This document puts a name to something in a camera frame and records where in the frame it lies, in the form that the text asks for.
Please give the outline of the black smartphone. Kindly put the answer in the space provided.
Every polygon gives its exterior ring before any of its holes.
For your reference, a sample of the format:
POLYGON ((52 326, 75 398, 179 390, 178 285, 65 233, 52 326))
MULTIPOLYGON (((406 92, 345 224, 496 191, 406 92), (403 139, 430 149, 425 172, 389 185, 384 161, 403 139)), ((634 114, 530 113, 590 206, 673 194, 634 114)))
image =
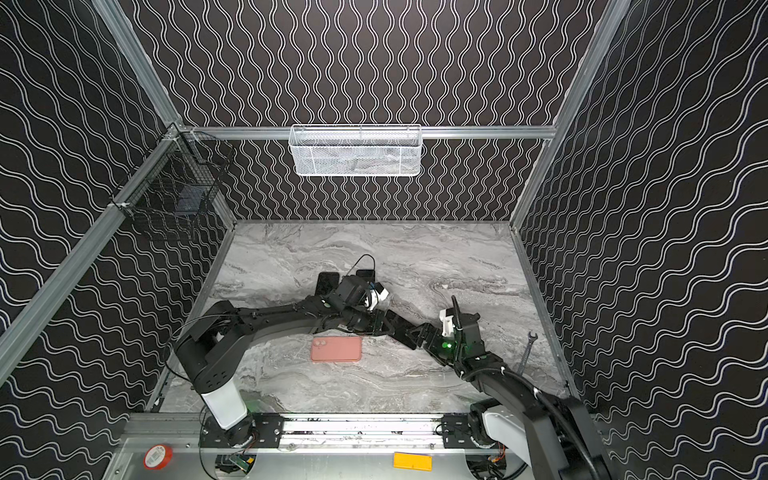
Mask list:
POLYGON ((421 348, 434 335, 434 330, 434 326, 428 323, 413 325, 404 321, 393 323, 388 335, 411 350, 415 350, 421 348))

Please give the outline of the light blue phone case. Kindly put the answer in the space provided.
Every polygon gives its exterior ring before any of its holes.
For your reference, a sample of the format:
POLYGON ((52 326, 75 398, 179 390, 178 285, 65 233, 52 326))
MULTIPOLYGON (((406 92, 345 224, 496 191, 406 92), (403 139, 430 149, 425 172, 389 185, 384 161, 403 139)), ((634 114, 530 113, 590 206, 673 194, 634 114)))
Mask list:
POLYGON ((376 271, 374 269, 357 269, 355 275, 362 278, 366 282, 376 282, 376 271))

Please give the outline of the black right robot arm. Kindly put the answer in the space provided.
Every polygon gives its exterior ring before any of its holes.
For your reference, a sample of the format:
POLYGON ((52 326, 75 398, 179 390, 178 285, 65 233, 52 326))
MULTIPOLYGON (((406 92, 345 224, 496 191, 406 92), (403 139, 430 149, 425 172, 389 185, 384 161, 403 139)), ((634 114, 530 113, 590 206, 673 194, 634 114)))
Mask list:
POLYGON ((438 363, 521 421, 534 477, 614 479, 615 468, 586 407, 574 397, 560 399, 546 393, 510 368, 486 348, 479 316, 462 312, 457 299, 451 300, 450 338, 427 323, 415 327, 411 336, 438 363))

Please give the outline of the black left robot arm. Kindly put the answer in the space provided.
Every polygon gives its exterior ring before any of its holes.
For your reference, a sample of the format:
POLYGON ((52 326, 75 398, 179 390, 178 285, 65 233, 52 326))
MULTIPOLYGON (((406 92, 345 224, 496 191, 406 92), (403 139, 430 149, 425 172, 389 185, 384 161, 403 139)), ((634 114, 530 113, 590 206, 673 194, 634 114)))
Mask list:
POLYGON ((394 337, 408 324, 392 310, 381 310, 385 295, 375 272, 318 275, 315 293, 301 301, 265 308, 215 303, 174 345, 174 353, 194 390, 212 414, 213 431, 230 447, 255 439, 252 416, 234 384, 251 346, 291 335, 339 330, 359 336, 394 337))

